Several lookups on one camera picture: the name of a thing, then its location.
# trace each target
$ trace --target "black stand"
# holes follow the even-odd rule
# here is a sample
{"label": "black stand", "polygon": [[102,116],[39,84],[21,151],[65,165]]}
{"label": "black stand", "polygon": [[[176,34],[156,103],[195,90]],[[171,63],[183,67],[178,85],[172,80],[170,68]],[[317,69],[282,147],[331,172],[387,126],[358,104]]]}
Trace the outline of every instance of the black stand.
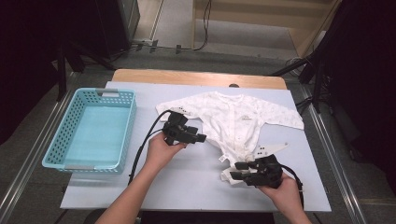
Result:
{"label": "black stand", "polygon": [[111,64],[103,60],[101,57],[96,54],[90,52],[88,49],[85,49],[81,45],[69,41],[64,41],[61,46],[58,48],[57,52],[57,61],[58,61],[58,81],[59,81],[59,91],[57,101],[61,101],[64,97],[64,94],[67,91],[66,84],[66,61],[69,62],[73,71],[82,73],[85,68],[84,62],[79,57],[79,54],[87,55],[92,58],[97,63],[101,64],[104,68],[108,70],[117,70],[117,68]]}
{"label": "black stand", "polygon": [[345,0],[340,4],[329,30],[326,32],[326,35],[323,37],[314,52],[300,61],[290,64],[289,66],[286,66],[270,75],[271,77],[280,77],[302,65],[305,65],[303,72],[299,75],[299,81],[302,84],[306,84],[313,78],[314,75],[316,75],[314,94],[310,100],[310,103],[314,105],[314,108],[318,113],[320,113],[318,103],[325,70],[324,58],[331,48],[336,48],[333,43],[334,41],[332,40],[334,39],[334,36],[337,35],[343,21],[347,19],[349,11],[353,8],[348,4],[354,1],[356,0]]}

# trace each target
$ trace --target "baby onesie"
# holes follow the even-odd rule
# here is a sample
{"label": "baby onesie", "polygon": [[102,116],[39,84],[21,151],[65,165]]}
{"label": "baby onesie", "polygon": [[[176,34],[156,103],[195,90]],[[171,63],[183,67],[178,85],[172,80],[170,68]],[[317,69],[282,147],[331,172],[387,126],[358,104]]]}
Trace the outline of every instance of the baby onesie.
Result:
{"label": "baby onesie", "polygon": [[[230,168],[221,174],[221,179],[231,184],[241,181],[231,179],[237,161],[254,161],[253,150],[257,146],[260,129],[264,123],[303,129],[303,119],[296,110],[273,104],[259,98],[240,94],[224,95],[217,91],[205,92],[156,106],[157,112],[181,108],[188,119],[201,119],[206,140],[223,153]],[[161,120],[166,121],[169,114]]]}

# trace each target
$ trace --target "basket handle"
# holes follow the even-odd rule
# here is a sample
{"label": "basket handle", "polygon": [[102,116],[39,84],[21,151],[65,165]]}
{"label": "basket handle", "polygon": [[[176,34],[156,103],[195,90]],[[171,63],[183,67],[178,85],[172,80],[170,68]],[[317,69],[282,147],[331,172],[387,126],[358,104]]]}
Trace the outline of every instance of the basket handle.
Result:
{"label": "basket handle", "polygon": [[98,96],[103,96],[104,93],[112,93],[107,96],[108,97],[119,97],[119,90],[117,90],[117,89],[96,88],[95,90],[96,90],[96,94],[98,94]]}
{"label": "basket handle", "polygon": [[95,170],[94,165],[75,165],[75,164],[66,164],[64,167],[65,170],[84,170],[84,171],[93,171]]}

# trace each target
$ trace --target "forearm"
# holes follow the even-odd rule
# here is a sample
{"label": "forearm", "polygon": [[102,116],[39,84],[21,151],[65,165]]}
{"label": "forearm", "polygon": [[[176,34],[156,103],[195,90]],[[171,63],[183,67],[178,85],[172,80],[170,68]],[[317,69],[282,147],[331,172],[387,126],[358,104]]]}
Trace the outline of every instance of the forearm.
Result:
{"label": "forearm", "polygon": [[282,212],[282,214],[288,219],[290,224],[311,224],[311,221],[303,210],[295,211],[291,214]]}
{"label": "forearm", "polygon": [[111,204],[96,223],[134,223],[149,186],[159,171],[144,166],[125,191]]}

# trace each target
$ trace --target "human hand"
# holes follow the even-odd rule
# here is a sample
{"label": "human hand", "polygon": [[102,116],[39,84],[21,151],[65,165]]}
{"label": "human hand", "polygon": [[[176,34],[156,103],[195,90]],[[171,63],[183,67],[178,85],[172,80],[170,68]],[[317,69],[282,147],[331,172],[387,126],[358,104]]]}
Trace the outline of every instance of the human hand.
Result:
{"label": "human hand", "polygon": [[301,205],[297,182],[285,173],[282,174],[281,179],[282,184],[277,189],[267,186],[258,186],[258,189],[273,201],[290,223],[311,223]]}
{"label": "human hand", "polygon": [[148,141],[148,154],[145,166],[160,172],[161,169],[184,147],[185,143],[168,146],[163,132],[157,133]]}

